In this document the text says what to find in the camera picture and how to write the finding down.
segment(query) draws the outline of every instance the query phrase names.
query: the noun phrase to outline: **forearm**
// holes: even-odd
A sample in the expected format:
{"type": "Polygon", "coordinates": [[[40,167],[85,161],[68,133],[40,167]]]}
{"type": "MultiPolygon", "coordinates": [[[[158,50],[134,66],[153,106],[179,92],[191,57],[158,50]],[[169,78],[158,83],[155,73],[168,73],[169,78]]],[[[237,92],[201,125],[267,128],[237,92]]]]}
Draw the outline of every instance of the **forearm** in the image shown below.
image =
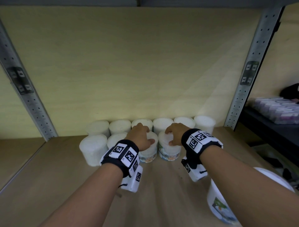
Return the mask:
{"type": "Polygon", "coordinates": [[[103,164],[41,227],[102,226],[122,178],[116,165],[103,164]]]}
{"type": "Polygon", "coordinates": [[[296,226],[299,197],[217,146],[200,160],[243,227],[296,226]]]}

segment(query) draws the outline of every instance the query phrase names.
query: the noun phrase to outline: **upper shelf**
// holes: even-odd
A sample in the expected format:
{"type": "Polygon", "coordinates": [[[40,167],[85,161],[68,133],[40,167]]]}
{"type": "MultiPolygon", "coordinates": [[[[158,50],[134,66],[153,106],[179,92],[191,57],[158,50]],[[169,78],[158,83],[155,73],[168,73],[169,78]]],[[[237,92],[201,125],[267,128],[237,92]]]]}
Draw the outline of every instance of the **upper shelf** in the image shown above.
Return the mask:
{"type": "Polygon", "coordinates": [[[244,107],[239,122],[299,166],[299,125],[277,125],[250,107],[244,107]]]}
{"type": "Polygon", "coordinates": [[[269,8],[295,2],[298,0],[0,0],[0,5],[269,8]]]}

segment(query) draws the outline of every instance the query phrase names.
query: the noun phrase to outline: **perforated metal upright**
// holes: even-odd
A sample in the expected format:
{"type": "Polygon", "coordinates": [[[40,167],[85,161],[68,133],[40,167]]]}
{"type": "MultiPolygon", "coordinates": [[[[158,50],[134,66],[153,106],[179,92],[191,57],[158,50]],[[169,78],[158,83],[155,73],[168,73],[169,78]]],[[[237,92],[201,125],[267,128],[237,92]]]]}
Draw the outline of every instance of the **perforated metal upright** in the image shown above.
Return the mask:
{"type": "Polygon", "coordinates": [[[235,129],[240,113],[248,99],[271,40],[278,30],[284,7],[269,8],[262,12],[245,65],[233,97],[224,126],[235,129]]]}
{"type": "Polygon", "coordinates": [[[57,132],[17,54],[5,28],[0,21],[0,62],[10,83],[43,138],[48,141],[57,132]]]}

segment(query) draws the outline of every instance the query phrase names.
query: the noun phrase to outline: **black wristband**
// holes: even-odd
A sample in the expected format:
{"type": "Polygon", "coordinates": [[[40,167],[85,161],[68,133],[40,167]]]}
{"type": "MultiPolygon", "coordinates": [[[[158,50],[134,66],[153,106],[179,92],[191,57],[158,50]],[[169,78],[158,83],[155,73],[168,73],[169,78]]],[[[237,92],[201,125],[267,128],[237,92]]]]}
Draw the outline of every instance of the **black wristband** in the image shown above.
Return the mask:
{"type": "Polygon", "coordinates": [[[197,165],[202,164],[199,157],[207,147],[209,147],[211,145],[216,145],[216,146],[222,147],[222,145],[223,145],[218,139],[216,139],[211,134],[209,134],[205,131],[201,131],[200,129],[197,129],[197,128],[192,128],[192,129],[189,129],[188,131],[186,131],[182,136],[181,143],[182,143],[183,147],[186,149],[186,158],[187,158],[186,161],[189,164],[190,168],[192,168],[192,169],[196,169],[197,165]],[[193,133],[198,134],[201,137],[195,138],[195,137],[191,136],[193,133]],[[205,144],[201,144],[202,140],[208,140],[208,141],[206,141],[205,144]],[[197,144],[201,145],[202,147],[201,147],[200,151],[197,150],[197,152],[195,152],[194,149],[197,144]]]}
{"type": "Polygon", "coordinates": [[[102,161],[102,165],[105,163],[111,163],[116,165],[117,167],[119,167],[121,169],[121,171],[123,172],[123,177],[127,177],[129,176],[129,169],[131,168],[131,166],[135,163],[136,158],[138,157],[138,153],[139,153],[139,148],[136,146],[136,144],[134,142],[132,142],[131,140],[120,140],[118,141],[118,143],[111,148],[104,156],[103,161],[102,161]],[[118,146],[118,144],[126,144],[127,147],[126,149],[122,150],[121,153],[122,155],[120,156],[120,158],[113,158],[110,157],[109,154],[118,146]],[[132,164],[130,165],[130,167],[125,166],[125,164],[123,164],[123,162],[121,161],[121,158],[126,154],[126,152],[128,151],[129,148],[133,148],[134,151],[137,153],[137,156],[134,158],[134,160],[132,161],[132,164]]]}

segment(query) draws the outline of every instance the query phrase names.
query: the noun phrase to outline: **plastic tub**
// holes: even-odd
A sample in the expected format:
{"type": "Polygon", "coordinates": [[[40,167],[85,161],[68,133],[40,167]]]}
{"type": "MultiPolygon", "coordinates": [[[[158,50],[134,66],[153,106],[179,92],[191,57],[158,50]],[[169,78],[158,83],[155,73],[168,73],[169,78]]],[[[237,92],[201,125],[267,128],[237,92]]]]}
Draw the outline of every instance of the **plastic tub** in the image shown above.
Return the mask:
{"type": "Polygon", "coordinates": [[[153,121],[154,133],[159,135],[160,132],[165,131],[173,122],[170,118],[157,118],[153,121]]]}
{"type": "Polygon", "coordinates": [[[152,131],[152,126],[153,126],[153,123],[150,119],[137,119],[137,120],[134,120],[132,122],[132,128],[137,125],[138,123],[141,123],[143,126],[147,126],[149,127],[149,130],[152,131]]]}
{"type": "Polygon", "coordinates": [[[154,132],[147,133],[148,139],[154,139],[155,143],[152,144],[145,151],[140,151],[138,153],[139,159],[142,162],[149,163],[152,162],[157,157],[157,149],[158,149],[158,136],[154,132]]]}
{"type": "Polygon", "coordinates": [[[90,166],[99,166],[102,156],[108,151],[107,137],[103,134],[87,136],[80,145],[80,150],[90,166]]]}
{"type": "Polygon", "coordinates": [[[111,148],[113,148],[117,144],[117,142],[123,140],[127,136],[127,134],[127,132],[123,132],[113,134],[112,136],[110,136],[110,138],[107,141],[108,149],[110,150],[111,148]]]}
{"type": "Polygon", "coordinates": [[[109,125],[111,135],[122,132],[129,132],[131,130],[131,122],[127,119],[120,119],[112,121],[109,125]]]}
{"type": "MultiPolygon", "coordinates": [[[[272,180],[276,181],[277,183],[281,184],[282,186],[286,187],[287,189],[291,190],[292,192],[295,192],[293,187],[279,175],[263,168],[255,167],[255,169],[271,178],[272,180]]],[[[207,201],[212,213],[221,221],[226,224],[232,225],[236,225],[239,223],[213,180],[211,180],[207,201]]]]}
{"type": "Polygon", "coordinates": [[[209,116],[196,116],[195,120],[195,128],[206,131],[212,134],[216,121],[209,116]]]}
{"type": "Polygon", "coordinates": [[[189,128],[194,128],[195,127],[195,120],[193,120],[190,117],[176,117],[173,120],[175,123],[182,123],[183,125],[186,125],[189,128]]]}
{"type": "Polygon", "coordinates": [[[100,134],[104,134],[107,138],[111,136],[109,130],[109,122],[105,120],[91,122],[87,125],[86,132],[89,136],[100,134]]]}
{"type": "Polygon", "coordinates": [[[173,134],[165,134],[165,131],[159,133],[158,136],[159,156],[167,161],[174,161],[180,156],[181,146],[169,146],[169,142],[173,140],[173,134]]]}

